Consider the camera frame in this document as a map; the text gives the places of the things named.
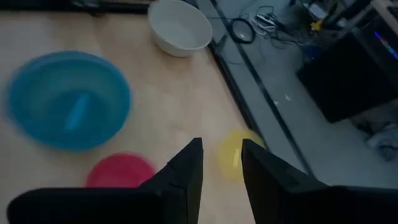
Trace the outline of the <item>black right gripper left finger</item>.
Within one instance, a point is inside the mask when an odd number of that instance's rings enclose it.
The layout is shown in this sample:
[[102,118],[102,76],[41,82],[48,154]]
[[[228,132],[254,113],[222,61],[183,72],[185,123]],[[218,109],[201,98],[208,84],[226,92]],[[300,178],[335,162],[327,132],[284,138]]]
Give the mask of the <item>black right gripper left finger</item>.
[[42,188],[7,206],[9,223],[197,223],[203,144],[192,139],[137,188]]

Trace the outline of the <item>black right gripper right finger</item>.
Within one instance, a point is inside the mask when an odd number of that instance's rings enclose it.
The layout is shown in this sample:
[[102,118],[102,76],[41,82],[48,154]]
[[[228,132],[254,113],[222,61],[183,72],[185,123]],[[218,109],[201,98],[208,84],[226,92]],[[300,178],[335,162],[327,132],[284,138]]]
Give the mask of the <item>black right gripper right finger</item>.
[[397,223],[396,189],[329,186],[249,139],[241,157],[256,223]]

